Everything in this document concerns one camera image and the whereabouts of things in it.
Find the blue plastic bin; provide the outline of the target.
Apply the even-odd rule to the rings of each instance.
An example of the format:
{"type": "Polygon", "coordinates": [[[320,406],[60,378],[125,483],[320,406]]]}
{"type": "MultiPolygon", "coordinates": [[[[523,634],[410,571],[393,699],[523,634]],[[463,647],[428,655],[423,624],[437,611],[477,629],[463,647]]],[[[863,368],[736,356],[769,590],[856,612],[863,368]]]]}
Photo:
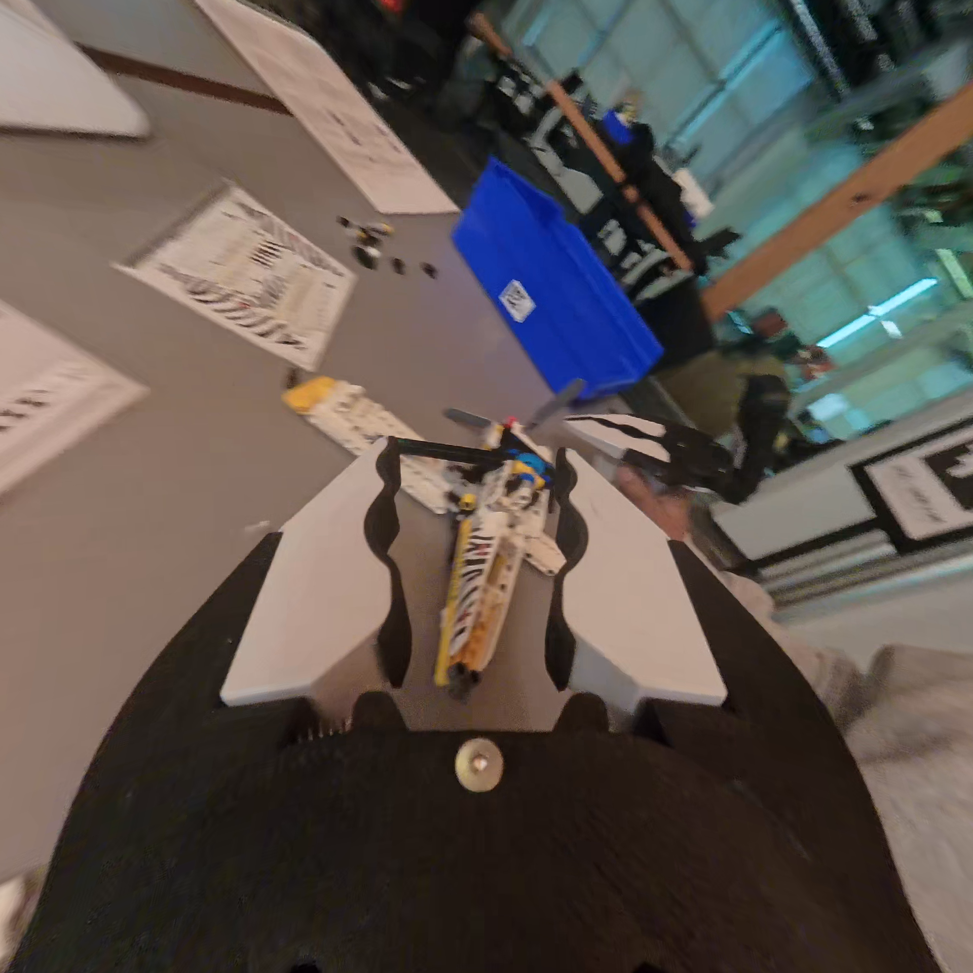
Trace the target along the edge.
{"type": "Polygon", "coordinates": [[[454,246],[554,392],[579,400],[641,382],[663,346],[553,198],[491,156],[453,230],[454,246]]]}

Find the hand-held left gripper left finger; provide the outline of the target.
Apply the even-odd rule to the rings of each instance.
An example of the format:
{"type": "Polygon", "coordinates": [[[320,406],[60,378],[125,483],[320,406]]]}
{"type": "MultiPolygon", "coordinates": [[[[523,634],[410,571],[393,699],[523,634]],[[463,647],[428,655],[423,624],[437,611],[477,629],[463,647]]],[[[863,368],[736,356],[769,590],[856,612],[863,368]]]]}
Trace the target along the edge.
{"type": "Polygon", "coordinates": [[[284,524],[223,683],[226,705],[352,707],[365,691],[402,688],[413,639],[391,553],[400,458],[380,438],[284,524]]]}

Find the white instruction sheet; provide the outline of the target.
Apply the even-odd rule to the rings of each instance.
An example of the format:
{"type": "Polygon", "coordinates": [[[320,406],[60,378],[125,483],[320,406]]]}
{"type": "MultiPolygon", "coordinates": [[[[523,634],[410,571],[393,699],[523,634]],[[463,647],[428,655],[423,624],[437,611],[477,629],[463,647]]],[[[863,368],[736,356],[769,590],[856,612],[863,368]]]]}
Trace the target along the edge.
{"type": "Polygon", "coordinates": [[[246,2],[196,1],[195,5],[377,212],[459,212],[311,34],[246,2]]]}

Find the long wooden desk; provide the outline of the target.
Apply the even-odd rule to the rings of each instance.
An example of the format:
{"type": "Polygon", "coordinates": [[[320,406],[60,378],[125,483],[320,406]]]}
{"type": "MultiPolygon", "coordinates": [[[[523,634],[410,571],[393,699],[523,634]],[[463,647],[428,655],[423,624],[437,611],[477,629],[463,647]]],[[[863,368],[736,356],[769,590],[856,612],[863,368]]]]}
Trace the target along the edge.
{"type": "MultiPolygon", "coordinates": [[[[571,171],[590,177],[600,190],[596,204],[578,221],[578,228],[590,244],[594,244],[609,222],[616,222],[624,234],[624,245],[612,257],[611,267],[620,265],[628,251],[651,245],[662,256],[656,263],[665,273],[686,271],[702,275],[709,258],[692,229],[673,236],[663,221],[641,199],[636,187],[628,184],[616,160],[620,147],[612,146],[600,132],[600,117],[589,118],[575,103],[580,118],[592,132],[592,139],[577,128],[548,89],[541,89],[516,60],[512,49],[501,38],[491,21],[481,11],[467,19],[470,34],[487,45],[497,68],[496,78],[487,88],[484,99],[494,121],[511,138],[527,142],[548,113],[555,112],[554,126],[543,143],[571,171]]],[[[638,120],[631,100],[621,105],[631,121],[638,120]]]]}

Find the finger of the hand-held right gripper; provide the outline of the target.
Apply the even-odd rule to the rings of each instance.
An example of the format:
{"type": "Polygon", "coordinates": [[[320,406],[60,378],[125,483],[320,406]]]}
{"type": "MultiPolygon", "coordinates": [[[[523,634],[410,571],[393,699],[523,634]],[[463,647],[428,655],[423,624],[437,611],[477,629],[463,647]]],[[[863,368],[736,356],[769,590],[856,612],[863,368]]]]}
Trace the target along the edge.
{"type": "Polygon", "coordinates": [[[608,443],[608,454],[665,485],[687,488],[732,486],[732,455],[713,440],[619,440],[608,443]]]}
{"type": "Polygon", "coordinates": [[[649,458],[671,457],[665,442],[686,433],[686,426],[626,413],[575,414],[564,418],[564,426],[598,450],[623,458],[636,454],[649,458]]]}

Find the wooden beam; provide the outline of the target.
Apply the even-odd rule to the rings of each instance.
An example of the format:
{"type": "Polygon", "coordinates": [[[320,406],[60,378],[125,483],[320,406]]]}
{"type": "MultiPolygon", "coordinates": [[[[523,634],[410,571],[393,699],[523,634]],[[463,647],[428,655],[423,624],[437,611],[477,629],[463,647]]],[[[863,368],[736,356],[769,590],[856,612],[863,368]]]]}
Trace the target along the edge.
{"type": "Polygon", "coordinates": [[[701,292],[711,323],[775,280],[972,135],[972,82],[801,212],[701,292]]]}

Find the white paper sheet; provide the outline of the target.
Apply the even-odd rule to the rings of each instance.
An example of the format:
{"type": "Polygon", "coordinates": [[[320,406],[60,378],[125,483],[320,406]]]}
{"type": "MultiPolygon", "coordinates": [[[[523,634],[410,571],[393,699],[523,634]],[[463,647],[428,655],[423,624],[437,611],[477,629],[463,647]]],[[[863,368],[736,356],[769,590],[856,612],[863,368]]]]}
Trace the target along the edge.
{"type": "Polygon", "coordinates": [[[2,1],[1,131],[143,140],[151,121],[35,3],[2,1]]]}

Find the person's right forearm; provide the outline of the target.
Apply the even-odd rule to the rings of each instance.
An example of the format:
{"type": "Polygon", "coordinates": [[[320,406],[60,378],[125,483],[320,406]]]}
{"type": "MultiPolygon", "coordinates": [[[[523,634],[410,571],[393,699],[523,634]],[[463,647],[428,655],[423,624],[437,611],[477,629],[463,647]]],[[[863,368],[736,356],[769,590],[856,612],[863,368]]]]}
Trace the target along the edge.
{"type": "Polygon", "coordinates": [[[747,608],[798,667],[828,710],[842,735],[848,735],[867,703],[867,678],[843,652],[816,646],[775,619],[775,602],[753,579],[722,568],[716,577],[747,608]]]}

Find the person's right hand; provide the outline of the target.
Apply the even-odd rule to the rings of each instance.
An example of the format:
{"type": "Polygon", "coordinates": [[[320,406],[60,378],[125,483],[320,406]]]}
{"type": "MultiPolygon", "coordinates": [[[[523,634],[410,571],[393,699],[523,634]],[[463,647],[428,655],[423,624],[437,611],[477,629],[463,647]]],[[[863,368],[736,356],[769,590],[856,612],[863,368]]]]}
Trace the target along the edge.
{"type": "Polygon", "coordinates": [[[614,482],[619,491],[670,539],[687,541],[693,506],[689,492],[650,480],[629,465],[616,469],[614,482]]]}

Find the stack of cardboard boxes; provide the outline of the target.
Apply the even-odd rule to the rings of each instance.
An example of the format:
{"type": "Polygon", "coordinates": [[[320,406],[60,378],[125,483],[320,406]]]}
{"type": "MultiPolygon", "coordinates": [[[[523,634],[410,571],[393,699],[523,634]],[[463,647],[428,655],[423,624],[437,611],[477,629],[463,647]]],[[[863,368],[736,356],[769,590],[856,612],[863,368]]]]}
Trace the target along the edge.
{"type": "Polygon", "coordinates": [[[828,351],[802,338],[777,308],[761,310],[744,323],[746,327],[722,346],[723,356],[739,373],[774,375],[796,392],[835,370],[828,351]]]}

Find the white and yellow lego wing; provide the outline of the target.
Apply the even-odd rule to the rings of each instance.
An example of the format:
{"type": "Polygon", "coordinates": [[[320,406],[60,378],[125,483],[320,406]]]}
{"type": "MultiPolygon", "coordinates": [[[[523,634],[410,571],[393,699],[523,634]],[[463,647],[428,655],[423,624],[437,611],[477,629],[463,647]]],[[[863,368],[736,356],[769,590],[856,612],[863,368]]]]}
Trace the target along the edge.
{"type": "MultiPolygon", "coordinates": [[[[417,431],[373,400],[359,384],[319,376],[284,390],[282,399],[286,407],[353,456],[367,453],[381,438],[423,441],[417,431]]],[[[446,515],[454,510],[448,502],[453,487],[445,460],[404,456],[400,478],[400,490],[432,513],[446,515]]]]}

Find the black office chair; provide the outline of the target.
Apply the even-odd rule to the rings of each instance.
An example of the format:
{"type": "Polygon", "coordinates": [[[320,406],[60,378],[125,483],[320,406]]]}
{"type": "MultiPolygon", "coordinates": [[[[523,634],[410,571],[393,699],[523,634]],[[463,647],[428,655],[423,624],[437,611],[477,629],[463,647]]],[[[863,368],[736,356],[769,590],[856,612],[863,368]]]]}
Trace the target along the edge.
{"type": "Polygon", "coordinates": [[[628,184],[636,187],[641,199],[673,236],[692,229],[681,186],[655,157],[655,138],[650,125],[635,120],[628,126],[628,140],[620,147],[616,160],[628,184]]]}

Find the person's grey sweater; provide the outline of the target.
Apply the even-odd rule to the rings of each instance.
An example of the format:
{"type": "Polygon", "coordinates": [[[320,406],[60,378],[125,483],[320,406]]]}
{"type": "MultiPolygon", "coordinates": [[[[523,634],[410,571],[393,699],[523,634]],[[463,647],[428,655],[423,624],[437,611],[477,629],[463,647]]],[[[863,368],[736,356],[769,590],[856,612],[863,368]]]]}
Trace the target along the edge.
{"type": "Polygon", "coordinates": [[[847,742],[944,970],[972,970],[972,659],[904,644],[872,659],[847,742]]]}

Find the lego plane model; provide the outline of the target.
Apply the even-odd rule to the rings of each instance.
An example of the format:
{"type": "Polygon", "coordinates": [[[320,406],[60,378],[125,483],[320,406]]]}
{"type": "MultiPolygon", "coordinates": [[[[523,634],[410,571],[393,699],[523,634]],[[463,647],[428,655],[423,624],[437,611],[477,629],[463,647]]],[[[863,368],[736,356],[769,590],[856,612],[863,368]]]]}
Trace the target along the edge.
{"type": "Polygon", "coordinates": [[[455,422],[483,432],[481,447],[393,438],[400,456],[446,465],[454,549],[433,682],[454,699],[466,700],[492,661],[519,571],[543,535],[550,512],[554,461],[531,432],[585,388],[584,380],[572,380],[527,424],[452,410],[455,422]]]}

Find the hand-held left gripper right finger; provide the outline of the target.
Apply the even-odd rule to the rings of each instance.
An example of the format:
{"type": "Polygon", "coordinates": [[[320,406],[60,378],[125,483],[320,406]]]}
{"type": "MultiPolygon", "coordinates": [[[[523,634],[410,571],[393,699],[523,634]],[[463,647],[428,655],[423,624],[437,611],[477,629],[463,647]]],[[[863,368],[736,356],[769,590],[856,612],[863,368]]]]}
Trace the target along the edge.
{"type": "Polygon", "coordinates": [[[545,634],[553,684],[608,707],[721,706],[726,687],[667,535],[572,448],[552,485],[564,558],[545,634]]]}

